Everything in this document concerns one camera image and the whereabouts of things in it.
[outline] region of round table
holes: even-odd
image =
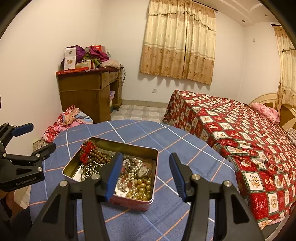
[[[151,121],[117,120],[93,125],[80,125],[60,133],[54,143],[56,151],[43,162],[45,181],[32,185],[30,214],[34,222],[53,190],[65,177],[64,166],[89,137],[131,143],[159,151],[155,198],[146,212],[112,204],[102,204],[110,240],[181,240],[190,205],[178,196],[169,168],[169,156],[176,152],[183,164],[208,181],[230,180],[237,186],[233,165],[204,141],[184,130]],[[207,240],[213,237],[215,202],[211,200]],[[85,240],[81,200],[77,201],[79,240]]]

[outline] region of red checkered bedspread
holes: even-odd
[[[296,147],[281,127],[235,100],[189,91],[173,93],[164,117],[234,164],[260,228],[286,216],[295,197]]]

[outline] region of striped pillow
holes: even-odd
[[[294,139],[296,140],[296,130],[294,130],[293,128],[290,128],[287,130],[287,133]]]

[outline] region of ceiling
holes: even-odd
[[[219,12],[247,27],[255,23],[278,20],[258,0],[195,0],[217,9]]]

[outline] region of beige curtain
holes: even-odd
[[[140,72],[212,83],[216,18],[190,0],[151,0]]]
[[[279,111],[283,104],[296,107],[296,50],[283,27],[274,26],[274,31],[281,63],[281,79],[275,104]]]

